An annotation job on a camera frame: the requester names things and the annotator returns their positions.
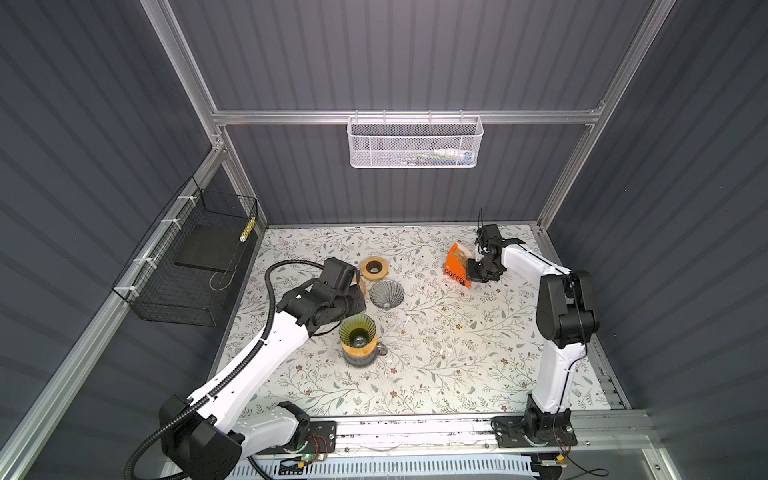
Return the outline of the orange coffee filter pack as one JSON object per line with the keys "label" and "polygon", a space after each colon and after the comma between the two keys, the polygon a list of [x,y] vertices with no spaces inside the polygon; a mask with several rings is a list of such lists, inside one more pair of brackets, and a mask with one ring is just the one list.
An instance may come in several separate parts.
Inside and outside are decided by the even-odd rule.
{"label": "orange coffee filter pack", "polygon": [[455,282],[469,289],[472,285],[467,275],[469,260],[475,260],[476,253],[459,242],[454,243],[446,256],[443,272]]}

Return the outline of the green glass dripper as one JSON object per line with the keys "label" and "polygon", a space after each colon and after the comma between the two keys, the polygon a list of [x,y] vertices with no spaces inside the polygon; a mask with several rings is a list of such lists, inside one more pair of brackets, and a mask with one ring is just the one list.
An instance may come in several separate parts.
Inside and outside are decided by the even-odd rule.
{"label": "green glass dripper", "polygon": [[377,328],[371,317],[357,314],[342,321],[339,333],[341,343],[345,347],[362,349],[377,337]]}

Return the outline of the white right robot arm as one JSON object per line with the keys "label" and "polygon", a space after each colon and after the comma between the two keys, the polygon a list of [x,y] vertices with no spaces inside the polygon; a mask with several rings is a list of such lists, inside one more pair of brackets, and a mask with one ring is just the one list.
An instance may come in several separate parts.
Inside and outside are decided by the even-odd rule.
{"label": "white right robot arm", "polygon": [[499,281],[513,271],[538,288],[535,322],[546,343],[523,430],[531,440],[555,433],[569,424],[574,368],[587,357],[588,343],[599,329],[590,276],[546,259],[518,238],[503,237],[495,224],[478,228],[475,245],[480,257],[467,263],[471,281]]}

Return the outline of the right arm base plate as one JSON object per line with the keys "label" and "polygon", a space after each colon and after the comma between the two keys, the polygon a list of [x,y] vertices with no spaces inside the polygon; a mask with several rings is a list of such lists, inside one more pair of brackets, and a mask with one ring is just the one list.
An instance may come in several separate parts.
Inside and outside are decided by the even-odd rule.
{"label": "right arm base plate", "polygon": [[490,426],[501,448],[553,447],[569,449],[578,444],[568,415],[497,416]]}

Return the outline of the items in white basket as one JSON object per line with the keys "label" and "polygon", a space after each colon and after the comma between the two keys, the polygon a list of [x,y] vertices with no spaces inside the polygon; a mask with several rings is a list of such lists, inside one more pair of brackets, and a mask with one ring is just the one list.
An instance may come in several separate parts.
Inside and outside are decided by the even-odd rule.
{"label": "items in white basket", "polygon": [[472,167],[476,164],[474,151],[454,148],[407,152],[402,158],[397,158],[396,161],[404,165],[458,165]]}

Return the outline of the black flat pad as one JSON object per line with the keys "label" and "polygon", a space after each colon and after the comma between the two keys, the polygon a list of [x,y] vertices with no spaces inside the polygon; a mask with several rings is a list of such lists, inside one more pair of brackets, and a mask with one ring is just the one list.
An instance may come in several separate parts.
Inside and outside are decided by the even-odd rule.
{"label": "black flat pad", "polygon": [[175,255],[174,264],[214,273],[232,271],[245,248],[239,237],[235,230],[196,225]]}

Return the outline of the yellow marker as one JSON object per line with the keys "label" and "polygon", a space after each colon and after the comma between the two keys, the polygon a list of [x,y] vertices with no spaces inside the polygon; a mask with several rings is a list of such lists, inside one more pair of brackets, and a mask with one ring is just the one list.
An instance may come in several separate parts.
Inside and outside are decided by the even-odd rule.
{"label": "yellow marker", "polygon": [[250,236],[251,232],[253,231],[255,225],[256,225],[256,218],[255,217],[251,217],[248,220],[246,226],[243,228],[243,230],[242,230],[242,232],[240,234],[239,241],[241,243],[245,243],[248,240],[248,237]]}

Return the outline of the grey glass carafe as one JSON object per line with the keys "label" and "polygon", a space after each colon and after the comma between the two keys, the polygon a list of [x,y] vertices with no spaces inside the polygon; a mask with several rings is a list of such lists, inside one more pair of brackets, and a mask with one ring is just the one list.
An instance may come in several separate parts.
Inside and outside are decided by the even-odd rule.
{"label": "grey glass carafe", "polygon": [[356,368],[363,368],[363,367],[366,367],[366,366],[370,365],[378,357],[386,356],[388,353],[389,353],[389,350],[388,350],[388,348],[385,345],[378,344],[377,354],[375,356],[368,357],[368,358],[362,358],[362,359],[356,359],[356,358],[350,358],[350,357],[346,356],[345,352],[343,351],[343,358],[344,358],[345,362],[348,365],[356,367]]}

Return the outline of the grey glass dripper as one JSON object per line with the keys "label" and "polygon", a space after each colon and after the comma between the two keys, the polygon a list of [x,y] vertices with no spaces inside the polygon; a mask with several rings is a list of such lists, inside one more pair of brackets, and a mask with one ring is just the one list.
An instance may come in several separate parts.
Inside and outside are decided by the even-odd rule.
{"label": "grey glass dripper", "polygon": [[396,281],[382,280],[371,286],[369,298],[376,307],[390,310],[399,306],[404,301],[405,290]]}

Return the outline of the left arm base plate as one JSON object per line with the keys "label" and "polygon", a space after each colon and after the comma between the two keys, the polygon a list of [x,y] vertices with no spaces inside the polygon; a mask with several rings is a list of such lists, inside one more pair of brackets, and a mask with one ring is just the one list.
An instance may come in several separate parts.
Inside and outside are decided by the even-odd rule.
{"label": "left arm base plate", "polygon": [[299,435],[298,443],[277,447],[286,454],[330,454],[336,450],[338,423],[335,421],[311,420],[305,433]]}

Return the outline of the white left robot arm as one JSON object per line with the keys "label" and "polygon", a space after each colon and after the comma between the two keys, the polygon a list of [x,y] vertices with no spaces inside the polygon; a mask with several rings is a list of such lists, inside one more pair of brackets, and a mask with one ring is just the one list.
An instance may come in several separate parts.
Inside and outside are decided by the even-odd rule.
{"label": "white left robot arm", "polygon": [[246,457],[272,448],[299,451],[307,441],[310,417],[290,401],[250,420],[241,414],[289,356],[331,324],[363,312],[365,300],[359,269],[335,257],[319,264],[319,276],[278,297],[271,275],[282,265],[264,275],[264,327],[207,383],[160,410],[160,428],[149,441],[179,467],[179,479],[225,479]]}

